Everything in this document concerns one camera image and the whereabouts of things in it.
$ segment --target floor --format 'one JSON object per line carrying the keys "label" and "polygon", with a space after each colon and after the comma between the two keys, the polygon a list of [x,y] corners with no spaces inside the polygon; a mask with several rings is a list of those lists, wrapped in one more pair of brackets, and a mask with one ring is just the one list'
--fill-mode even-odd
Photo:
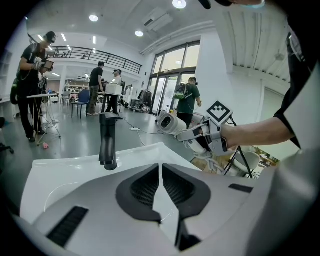
{"label": "floor", "polygon": [[[0,132],[0,140],[11,146],[15,153],[2,152],[0,155],[0,167],[3,171],[0,176],[0,184],[8,196],[10,203],[17,208],[20,207],[22,194],[28,175],[34,160],[38,159],[61,159],[76,158],[98,155],[100,152],[100,124],[99,116],[86,116],[85,109],[82,117],[77,116],[77,107],[73,110],[71,118],[71,106],[52,104],[54,119],[58,120],[57,128],[61,138],[53,135],[45,135],[44,142],[49,145],[48,149],[30,143],[25,137],[20,118],[5,126]],[[100,104],[97,104],[96,111],[99,112]],[[178,142],[172,135],[158,135],[158,126],[155,124],[156,117],[151,114],[132,112],[123,107],[120,108],[120,116],[125,120],[119,120],[116,124],[116,151],[128,150],[145,145],[163,142],[168,148],[179,154],[184,159],[191,161],[193,153],[185,148],[184,144]],[[131,127],[139,127],[141,140],[136,131]]]}

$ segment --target black metal railing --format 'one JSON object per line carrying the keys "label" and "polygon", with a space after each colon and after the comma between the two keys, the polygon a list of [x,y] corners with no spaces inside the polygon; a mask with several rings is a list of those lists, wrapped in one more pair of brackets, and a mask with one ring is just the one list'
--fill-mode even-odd
{"label": "black metal railing", "polygon": [[82,47],[70,47],[69,49],[69,47],[66,46],[54,46],[51,48],[52,50],[48,51],[49,58],[73,58],[95,62],[104,62],[105,64],[115,66],[116,68],[132,71],[137,74],[140,73],[142,67],[142,65],[134,61],[100,50],[93,50]]}

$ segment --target ceiling air conditioner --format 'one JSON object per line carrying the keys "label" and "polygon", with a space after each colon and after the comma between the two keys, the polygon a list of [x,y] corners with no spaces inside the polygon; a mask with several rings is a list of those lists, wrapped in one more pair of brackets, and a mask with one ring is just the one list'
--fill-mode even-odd
{"label": "ceiling air conditioner", "polygon": [[165,10],[157,7],[150,12],[143,20],[144,26],[149,30],[158,31],[174,19]]}

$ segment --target pants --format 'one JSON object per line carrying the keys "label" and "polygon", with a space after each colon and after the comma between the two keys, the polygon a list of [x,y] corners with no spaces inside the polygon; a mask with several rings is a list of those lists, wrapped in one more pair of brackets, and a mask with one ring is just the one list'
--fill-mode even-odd
{"label": "pants", "polygon": [[114,114],[118,114],[118,103],[117,103],[117,96],[110,96],[109,104],[105,112],[110,112],[111,108],[113,109]]}
{"label": "pants", "polygon": [[89,104],[86,105],[87,114],[94,114],[96,112],[96,102],[98,99],[98,91],[99,91],[99,85],[90,86],[90,101],[89,101]]}
{"label": "pants", "polygon": [[[39,132],[42,130],[41,120],[38,112],[41,107],[41,98],[37,98],[36,100],[34,98],[20,98],[18,100],[18,106],[20,110],[20,117],[21,117],[21,122],[25,131],[25,135],[28,139],[32,138],[34,136],[34,129],[36,132]],[[35,126],[34,129],[28,119],[28,106],[32,114],[32,118]]]}
{"label": "pants", "polygon": [[182,121],[185,122],[186,124],[186,128],[189,129],[189,126],[191,124],[191,120],[192,117],[194,116],[194,114],[190,113],[178,113],[178,115],[176,116],[177,118],[181,119]]}

